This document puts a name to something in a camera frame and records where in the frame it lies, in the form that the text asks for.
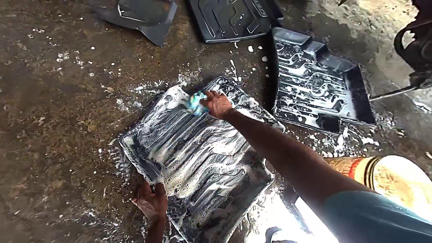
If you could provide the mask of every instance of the black rubber floor mat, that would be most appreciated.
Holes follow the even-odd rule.
[[[224,77],[203,90],[222,91],[243,114],[285,129]],[[139,173],[150,181],[163,179],[167,216],[187,242],[228,242],[273,175],[229,123],[208,113],[188,113],[188,97],[179,86],[168,89],[119,141]]]
[[[115,25],[141,31],[162,47],[177,5],[174,0],[119,0],[114,9],[93,6],[102,19]]]
[[[283,19],[275,0],[189,0],[205,43],[267,34]]]
[[[358,65],[330,54],[311,36],[274,28],[279,70],[274,116],[307,128],[339,133],[340,121],[374,124]]]

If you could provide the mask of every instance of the fingers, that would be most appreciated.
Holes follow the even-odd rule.
[[[150,184],[144,180],[144,182],[141,184],[140,189],[138,190],[138,198],[146,198],[152,193],[152,189],[150,187]]]
[[[155,185],[155,191],[156,191],[156,195],[158,195],[158,196],[165,196],[166,195],[165,187],[163,186],[162,183],[158,183]]]
[[[207,100],[207,99],[201,99],[200,103],[201,103],[201,105],[203,105],[205,107],[209,107],[209,100]]]
[[[210,91],[208,91],[208,90],[206,92],[204,92],[204,93],[207,95],[207,99],[211,99],[211,98],[214,97],[213,93],[210,92]]]

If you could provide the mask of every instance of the wet surface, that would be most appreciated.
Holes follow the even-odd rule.
[[[367,2],[281,6],[285,28],[359,63],[376,95],[401,85],[410,70],[392,51],[400,25],[377,26],[387,23],[379,12],[365,13]],[[193,93],[222,74],[271,109],[277,82],[271,37],[206,45],[186,1],[177,3],[159,48],[139,31],[100,20],[83,1],[1,0],[2,242],[142,242],[142,213],[129,202],[141,177],[112,140],[144,116],[143,107],[161,90],[186,83]],[[401,155],[430,176],[431,115],[410,96],[374,102],[372,109],[373,129],[350,125],[332,136],[287,125],[288,134],[324,157]],[[289,190],[276,178],[275,188]],[[237,230],[231,242],[243,235]]]

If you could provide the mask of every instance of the concrete floor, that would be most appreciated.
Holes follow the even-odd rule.
[[[203,44],[186,1],[177,2],[159,48],[100,20],[83,1],[0,0],[1,242],[142,242],[141,212],[129,202],[140,176],[115,167],[128,163],[110,142],[160,90],[186,82],[193,92],[220,74],[232,77],[232,59],[240,86],[271,109],[277,77],[261,61],[272,57],[271,37],[238,48]],[[281,0],[284,27],[359,63],[372,95],[406,85],[412,71],[392,39],[416,14],[409,2],[337,2]],[[431,176],[432,116],[419,103],[431,105],[427,91],[376,101],[376,128],[350,125],[339,137],[287,128],[324,157],[398,154]],[[241,241],[236,232],[231,242]]]

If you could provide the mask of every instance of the metal rod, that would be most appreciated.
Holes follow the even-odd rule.
[[[416,90],[416,89],[418,89],[417,86],[408,86],[408,87],[402,88],[400,90],[394,90],[394,91],[391,91],[391,92],[388,92],[388,93],[385,93],[385,94],[381,94],[381,95],[370,97],[369,101],[375,101],[375,100],[378,100],[378,99],[383,99],[383,98],[388,98],[388,97],[400,95],[400,94],[403,94],[403,93],[406,93],[406,92],[409,92],[409,91],[413,91],[413,90]]]

